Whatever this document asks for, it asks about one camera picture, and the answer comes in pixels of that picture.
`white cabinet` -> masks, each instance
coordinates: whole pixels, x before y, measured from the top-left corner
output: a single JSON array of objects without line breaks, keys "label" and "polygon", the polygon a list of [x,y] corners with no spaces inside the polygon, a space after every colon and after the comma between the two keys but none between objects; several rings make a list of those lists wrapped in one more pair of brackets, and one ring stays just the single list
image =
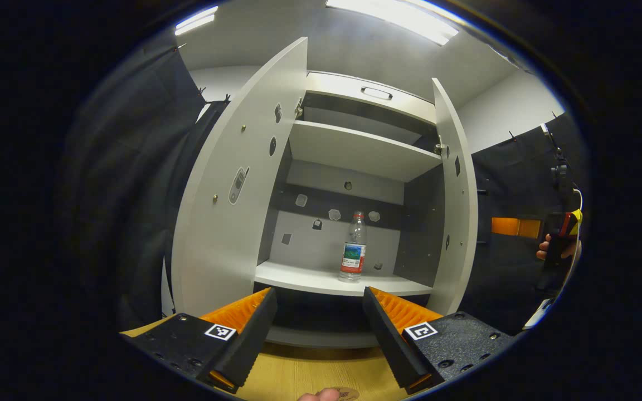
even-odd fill
[{"label": "white cabinet", "polygon": [[[202,315],[251,294],[256,282],[354,302],[369,285],[424,297],[420,302],[441,314],[455,312],[474,257],[477,200],[466,138],[448,96],[437,79],[428,81],[433,104],[383,84],[308,72],[306,51],[300,38],[242,87],[194,164],[173,242],[178,311]],[[304,121],[295,109],[311,98],[313,107],[331,110],[337,100],[347,116],[357,111],[360,119],[406,132],[377,135],[379,125],[355,125],[366,132]],[[441,155],[428,151],[438,134],[446,145]],[[328,211],[349,219],[355,208],[382,213],[379,221],[366,220],[376,235],[364,276],[346,284],[336,279],[341,249],[335,252],[347,223],[329,220]],[[359,346],[372,341],[354,335]],[[308,328],[277,327],[269,339],[299,345],[313,338]],[[342,342],[344,335],[329,338]],[[325,346],[332,346],[329,338]]]}]

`white wall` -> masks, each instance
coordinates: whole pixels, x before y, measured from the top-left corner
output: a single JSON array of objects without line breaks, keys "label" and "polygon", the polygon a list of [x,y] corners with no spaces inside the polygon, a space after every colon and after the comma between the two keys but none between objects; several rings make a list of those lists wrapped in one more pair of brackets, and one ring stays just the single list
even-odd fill
[{"label": "white wall", "polygon": [[469,151],[510,139],[563,114],[561,104],[537,77],[517,70],[462,106],[457,114]]},{"label": "white wall", "polygon": [[192,70],[194,84],[198,88],[207,89],[202,93],[207,101],[219,101],[225,99],[225,94],[232,95],[242,88],[252,78],[261,66],[229,66],[217,67],[214,69]]}]

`finger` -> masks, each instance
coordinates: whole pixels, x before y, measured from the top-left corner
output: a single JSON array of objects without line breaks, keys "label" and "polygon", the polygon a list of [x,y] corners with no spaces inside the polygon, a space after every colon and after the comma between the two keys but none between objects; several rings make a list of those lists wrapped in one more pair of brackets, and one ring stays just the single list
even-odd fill
[{"label": "finger", "polygon": [[314,394],[303,394],[297,401],[319,401],[319,398]]},{"label": "finger", "polygon": [[334,388],[324,388],[321,390],[321,393],[319,393],[320,401],[338,401],[340,397],[341,393]]},{"label": "finger", "polygon": [[561,259],[566,259],[566,257],[573,256],[574,251],[576,251],[576,241],[574,241],[570,246],[568,246],[561,253]]}]

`white ceiling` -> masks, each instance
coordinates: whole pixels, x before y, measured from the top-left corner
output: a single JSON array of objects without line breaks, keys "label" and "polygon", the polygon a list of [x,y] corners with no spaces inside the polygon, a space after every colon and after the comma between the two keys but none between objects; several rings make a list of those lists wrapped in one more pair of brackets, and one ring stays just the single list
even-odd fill
[{"label": "white ceiling", "polygon": [[489,46],[460,31],[438,46],[399,26],[325,0],[230,0],[215,20],[177,37],[189,70],[261,66],[301,36],[308,36],[308,69],[356,76],[432,100],[438,78],[462,106],[516,71]]}]

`orange object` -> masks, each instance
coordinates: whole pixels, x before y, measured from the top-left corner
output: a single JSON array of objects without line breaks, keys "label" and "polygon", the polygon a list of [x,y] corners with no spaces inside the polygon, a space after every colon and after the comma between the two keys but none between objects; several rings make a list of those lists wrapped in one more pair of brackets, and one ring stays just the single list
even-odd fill
[{"label": "orange object", "polygon": [[442,317],[439,313],[435,313],[426,307],[421,307],[408,300],[401,299],[396,295],[388,294],[388,292],[378,290],[374,287],[369,288],[400,335],[403,334],[403,330],[405,330],[406,327]]},{"label": "orange object", "polygon": [[267,287],[248,297],[243,297],[243,299],[223,306],[214,312],[209,312],[200,318],[217,325],[231,327],[236,329],[237,332],[242,333],[244,326],[247,325],[249,318],[252,317],[252,313],[254,313],[260,303],[262,303],[270,289],[271,287]]},{"label": "orange object", "polygon": [[520,236],[526,238],[538,238],[539,229],[542,226],[541,220],[528,220],[519,218],[492,218],[492,233],[504,234],[505,236]]},{"label": "orange object", "polygon": [[516,236],[519,233],[518,218],[492,218],[492,233],[504,234],[505,236]]},{"label": "orange object", "polygon": [[519,233],[517,233],[517,235],[520,237],[538,238],[541,226],[541,220],[520,220]]},{"label": "orange object", "polygon": [[222,383],[229,388],[234,388],[234,385],[232,385],[232,382],[227,380],[227,378],[225,378],[224,376],[222,376],[222,374],[219,373],[219,371],[211,370],[210,378],[212,378],[212,380],[217,381],[217,383]]},{"label": "orange object", "polygon": [[417,386],[418,384],[423,383],[424,381],[430,379],[431,377],[432,377],[432,375],[430,375],[430,373],[428,373],[427,375],[422,376],[420,379],[416,380],[415,383],[413,383],[412,385],[409,385],[407,388],[413,388],[413,387]]}]

